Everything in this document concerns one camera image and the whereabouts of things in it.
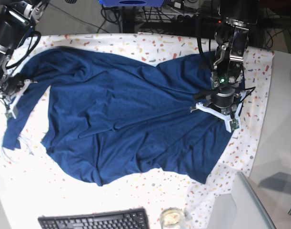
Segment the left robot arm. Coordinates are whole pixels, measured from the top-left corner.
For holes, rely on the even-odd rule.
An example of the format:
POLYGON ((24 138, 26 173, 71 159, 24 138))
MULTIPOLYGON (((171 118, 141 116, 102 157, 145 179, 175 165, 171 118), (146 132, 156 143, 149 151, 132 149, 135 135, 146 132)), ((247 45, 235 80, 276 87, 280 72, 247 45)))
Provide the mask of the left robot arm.
POLYGON ((190 111, 200 110, 222 120, 228 132, 240 128, 240 113, 244 100, 255 90, 242 88, 244 81, 244 53, 249 42, 249 25, 257 22, 258 1, 220 1, 219 22, 214 39, 218 44, 214 59, 205 57, 199 46, 201 58, 211 71, 211 89, 194 94, 197 101, 190 111))

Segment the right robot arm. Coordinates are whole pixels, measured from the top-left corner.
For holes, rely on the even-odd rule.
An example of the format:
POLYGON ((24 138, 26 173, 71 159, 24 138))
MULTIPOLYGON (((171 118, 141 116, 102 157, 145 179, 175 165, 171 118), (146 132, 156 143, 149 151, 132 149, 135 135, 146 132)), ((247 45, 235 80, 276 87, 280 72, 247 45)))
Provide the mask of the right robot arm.
POLYGON ((48 4, 48 0, 0 0, 0 95, 12 96, 24 85, 8 70, 19 66, 31 51, 14 64, 8 62, 28 37, 36 35, 40 39, 35 27, 48 4))

